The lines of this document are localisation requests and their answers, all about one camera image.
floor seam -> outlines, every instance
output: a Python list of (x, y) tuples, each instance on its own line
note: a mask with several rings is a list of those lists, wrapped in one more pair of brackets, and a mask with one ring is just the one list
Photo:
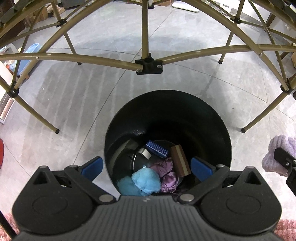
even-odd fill
[(15, 156), (13, 155), (13, 153), (9, 150), (8, 146), (5, 144), (4, 140), (2, 139), (5, 147), (7, 148), (7, 150), (10, 152), (10, 154), (13, 156), (13, 158), (17, 161), (17, 163), (21, 166), (21, 168), (29, 175), (29, 177), (31, 177), (31, 175), (23, 168), (23, 166), (19, 163), (19, 161), (15, 158)]
[(179, 64), (175, 64), (175, 65), (182, 66), (182, 67), (184, 67), (184, 68), (191, 69), (191, 70), (194, 70), (194, 71), (199, 72), (199, 73), (202, 73), (202, 74), (206, 74), (206, 75), (208, 75), (208, 76), (210, 76), (210, 77), (214, 77), (215, 79), (218, 79), (218, 80), (221, 80), (221, 81), (223, 81), (223, 82), (225, 82), (225, 83), (227, 83), (227, 84), (230, 84), (230, 85), (232, 85), (232, 86), (234, 86), (234, 87), (236, 87), (236, 88), (238, 88), (238, 89), (240, 89), (240, 90), (243, 90), (244, 92), (247, 92), (247, 93), (250, 94), (250, 95), (253, 95), (254, 97), (258, 98), (259, 100), (262, 100), (263, 102), (267, 103), (265, 100), (259, 98), (258, 96), (255, 96), (254, 94), (252, 94), (252, 93), (250, 93), (250, 92), (248, 92), (248, 91), (246, 91), (246, 90), (244, 90), (244, 89), (242, 89), (242, 88), (240, 88), (240, 87), (238, 87), (238, 86), (235, 86), (234, 84), (228, 83), (228, 82), (225, 81), (225, 80), (219, 79), (219, 78), (217, 78), (217, 77), (215, 77), (215, 76), (212, 76), (212, 75), (210, 75), (210, 74), (207, 74), (207, 73), (204, 73), (204, 72), (201, 72), (201, 71), (198, 71), (198, 70), (196, 70), (196, 69), (192, 69), (192, 68), (189, 68), (189, 67), (186, 67), (186, 66), (183, 66), (183, 65), (179, 65)]
[[(70, 48), (50, 48), (50, 49), (70, 49)], [(135, 54), (133, 54), (133, 53), (126, 53), (126, 52), (115, 51), (115, 50), (108, 50), (108, 49), (79, 48), (79, 47), (75, 47), (75, 49), (100, 50), (100, 51), (109, 51), (109, 52), (115, 52), (115, 53), (125, 53), (125, 54), (135, 55)]]
[(275, 108), (277, 109), (279, 112), (281, 112), (282, 114), (284, 114), (286, 117), (290, 118), (292, 121), (294, 121), (296, 123), (296, 120), (293, 120), (291, 117), (289, 117), (287, 114), (285, 114), (284, 112), (282, 112), (281, 110), (279, 110), (278, 108)]
[(115, 89), (115, 87), (117, 86), (118, 82), (120, 81), (120, 79), (122, 78), (122, 76), (124, 75), (125, 72), (126, 72), (126, 70), (124, 70), (124, 72), (122, 73), (122, 75), (120, 76), (120, 78), (118, 79), (118, 81), (116, 82), (116, 84), (114, 85), (113, 89), (110, 91), (110, 94), (109, 94), (108, 97), (106, 98), (106, 100), (105, 100), (104, 104), (102, 105), (102, 107), (101, 107), (99, 113), (97, 114), (96, 118), (94, 119), (93, 123), (91, 124), (91, 127), (89, 128), (89, 130), (88, 130), (88, 132), (87, 132), (87, 134), (86, 134), (86, 136), (85, 136), (85, 138), (84, 138), (84, 140), (83, 140), (83, 142), (82, 142), (82, 144), (81, 144), (81, 147), (79, 148), (79, 151), (77, 152), (77, 155), (76, 155), (76, 157), (75, 157), (75, 159), (74, 159), (73, 164), (76, 162), (77, 157), (78, 157), (78, 155), (79, 155), (79, 153), (80, 153), (80, 151), (81, 151), (81, 149), (82, 149), (82, 147), (83, 147), (83, 144), (85, 143), (85, 140), (86, 140), (88, 134), (90, 133), (90, 131), (91, 131), (91, 129), (92, 129), (92, 127), (93, 127), (93, 125), (94, 125), (96, 119), (98, 118), (98, 116), (99, 116), (99, 114), (101, 113), (101, 111), (102, 111), (104, 105), (106, 104), (108, 98), (110, 97), (111, 93), (113, 92), (113, 90)]
[(170, 14), (161, 22), (161, 24), (155, 29), (155, 31), (151, 34), (151, 36), (148, 38), (148, 45), (149, 45), (149, 39), (152, 37), (152, 35), (156, 32), (156, 30), (159, 29), (159, 27), (163, 24), (163, 22), (172, 14), (172, 12), (170, 12)]
[[(263, 80), (263, 84), (264, 84), (264, 88), (265, 88), (265, 93), (266, 93), (267, 104), (269, 105), (269, 103), (268, 103), (268, 96), (267, 96), (267, 90), (266, 90), (266, 85), (265, 85), (265, 80), (264, 80), (263, 72), (262, 72), (262, 69), (261, 69), (261, 66), (260, 66), (259, 58), (258, 58), (257, 56), (256, 56), (256, 58), (257, 58), (257, 62), (258, 62), (258, 65), (259, 65), (259, 68), (260, 68), (260, 71), (261, 71), (261, 75), (262, 75), (262, 80)], [(270, 140), (271, 140), (270, 113), (268, 113), (268, 119), (269, 119), (269, 138), (270, 138)]]

gray concrete floor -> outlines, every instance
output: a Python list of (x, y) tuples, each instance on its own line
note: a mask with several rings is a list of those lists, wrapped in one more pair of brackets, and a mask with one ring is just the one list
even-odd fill
[[(49, 18), (36, 27), (55, 22)], [(270, 43), (261, 29), (239, 27), (256, 43)], [(44, 44), (57, 30), (53, 27), (33, 34), (28, 43)], [(74, 26), (69, 36), (78, 54), (125, 61), (140, 58), (141, 8), (111, 2)], [(202, 12), (171, 7), (149, 10), (149, 50), (154, 58), (216, 46), (224, 46), (229, 30)], [(20, 47), (22, 40), (15, 42)], [(233, 45), (243, 44), (234, 37)], [(49, 52), (69, 53), (61, 38)], [(266, 53), (277, 66), (274, 53)], [(60, 128), (56, 135), (15, 103), (0, 136), (5, 154), (0, 170), (0, 209), (10, 212), (25, 183), (40, 165), (60, 170), (103, 156), (104, 135), (115, 113), (129, 100), (145, 92), (174, 89), (193, 94), (210, 106), (225, 122), (232, 142), (233, 170), (247, 165), (259, 169), (281, 202), (282, 218), (295, 218), (295, 196), (285, 177), (265, 173), (261, 161), (272, 137), (296, 136), (296, 104), (288, 96), (260, 123), (242, 134), (239, 130), (255, 118), (281, 92), (278, 80), (254, 53), (210, 56), (164, 66), (163, 74), (138, 76), (135, 72), (92, 64), (42, 61), (23, 84), (20, 96), (47, 120)], [(295, 73), (285, 57), (287, 77)], [(115, 191), (106, 175), (98, 184)]]

pink rug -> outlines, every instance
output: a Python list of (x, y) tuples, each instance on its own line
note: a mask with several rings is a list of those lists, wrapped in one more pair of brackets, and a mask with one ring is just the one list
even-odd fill
[(284, 241), (296, 240), (296, 220), (281, 219), (276, 226), (274, 233)]
[[(13, 218), (13, 216), (11, 215), (11, 213), (7, 213), (4, 214), (4, 217), (6, 218), (6, 220), (9, 222), (9, 224), (12, 226), (12, 228), (14, 229), (14, 231), (19, 234), (20, 231), (15, 223), (15, 220)], [(0, 241), (10, 241), (11, 238), (7, 235), (7, 233), (4, 231), (4, 229), (0, 226)]]

cardboard box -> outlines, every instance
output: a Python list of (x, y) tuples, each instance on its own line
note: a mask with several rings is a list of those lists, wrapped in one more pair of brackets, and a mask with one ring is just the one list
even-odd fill
[[(35, 12), (33, 12), (32, 14), (28, 15), (25, 20), (27, 21), (27, 23), (29, 24), (29, 26), (32, 25), (32, 23), (34, 22), (35, 16), (37, 16), (38, 12), (40, 11), (40, 9), (36, 10)], [(39, 17), (37, 18), (36, 23), (41, 22), (45, 19), (48, 18), (48, 13), (46, 11), (46, 7), (43, 8), (42, 12), (40, 13)]]
[(292, 59), (292, 62), (293, 62), (294, 68), (296, 68), (296, 52), (294, 52), (294, 53), (292, 54), (291, 59)]
[(168, 0), (168, 1), (166, 1), (166, 2), (163, 2), (163, 3), (160, 3), (160, 4), (156, 4), (156, 5), (167, 7), (167, 6), (169, 6), (171, 3), (173, 3), (173, 1), (172, 1), (172, 0)]
[(172, 3), (172, 0), (169, 0), (169, 1), (166, 1), (166, 2), (163, 2), (163, 3), (159, 3), (159, 4), (156, 4), (157, 6), (164, 6), (164, 7), (167, 7), (169, 6), (170, 4)]

blue gripper pad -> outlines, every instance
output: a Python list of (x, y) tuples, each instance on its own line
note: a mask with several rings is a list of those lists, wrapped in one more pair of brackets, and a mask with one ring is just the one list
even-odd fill
[(99, 156), (91, 159), (84, 165), (79, 167), (81, 175), (86, 177), (91, 182), (102, 172), (103, 170), (103, 159)]
[(160, 145), (157, 145), (153, 141), (148, 141), (146, 144), (146, 147), (149, 151), (151, 151), (153, 154), (165, 159), (168, 156), (168, 150), (161, 147)]
[(190, 168), (192, 173), (203, 182), (208, 177), (214, 174), (216, 168), (204, 160), (193, 157), (191, 159)]

